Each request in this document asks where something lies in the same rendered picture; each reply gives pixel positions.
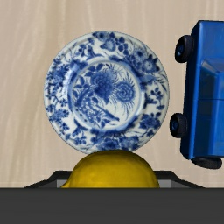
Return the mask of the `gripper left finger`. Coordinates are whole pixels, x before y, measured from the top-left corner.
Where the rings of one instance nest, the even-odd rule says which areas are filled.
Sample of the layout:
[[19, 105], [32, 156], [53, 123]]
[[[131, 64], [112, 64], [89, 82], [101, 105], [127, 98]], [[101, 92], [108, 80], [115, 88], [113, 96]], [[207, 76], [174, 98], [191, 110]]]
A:
[[60, 188], [67, 182], [71, 173], [71, 171], [55, 171], [48, 179], [28, 185], [27, 188]]

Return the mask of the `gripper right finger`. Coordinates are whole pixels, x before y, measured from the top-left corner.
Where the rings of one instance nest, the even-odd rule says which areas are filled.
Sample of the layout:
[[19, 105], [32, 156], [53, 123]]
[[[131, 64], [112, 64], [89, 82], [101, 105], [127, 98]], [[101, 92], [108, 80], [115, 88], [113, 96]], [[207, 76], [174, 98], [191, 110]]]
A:
[[179, 178], [173, 171], [155, 171], [161, 188], [200, 188], [192, 182]]

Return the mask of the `yellow lemon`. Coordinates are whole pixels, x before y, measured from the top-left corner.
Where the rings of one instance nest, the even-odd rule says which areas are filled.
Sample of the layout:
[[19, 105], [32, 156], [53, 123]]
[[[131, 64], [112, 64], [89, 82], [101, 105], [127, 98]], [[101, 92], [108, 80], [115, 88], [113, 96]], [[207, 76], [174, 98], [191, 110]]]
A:
[[146, 160], [125, 150], [105, 150], [85, 156], [61, 188], [159, 188]]

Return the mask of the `blue and white floral plate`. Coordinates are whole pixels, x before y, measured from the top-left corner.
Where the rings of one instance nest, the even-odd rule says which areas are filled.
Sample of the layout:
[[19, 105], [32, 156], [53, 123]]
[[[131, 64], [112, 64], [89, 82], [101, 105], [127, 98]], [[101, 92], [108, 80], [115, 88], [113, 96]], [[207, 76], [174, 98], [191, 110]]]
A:
[[56, 133], [84, 153], [135, 151], [161, 127], [169, 82], [143, 42], [96, 31], [67, 44], [45, 78], [44, 104]]

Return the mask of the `blue toy car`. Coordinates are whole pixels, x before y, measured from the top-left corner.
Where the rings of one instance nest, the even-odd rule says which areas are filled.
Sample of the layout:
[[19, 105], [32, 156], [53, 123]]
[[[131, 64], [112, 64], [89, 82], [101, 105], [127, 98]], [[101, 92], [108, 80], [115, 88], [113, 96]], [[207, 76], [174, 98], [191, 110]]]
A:
[[186, 64], [184, 107], [170, 119], [184, 158], [206, 169], [224, 159], [224, 21], [200, 20], [182, 36], [175, 60]]

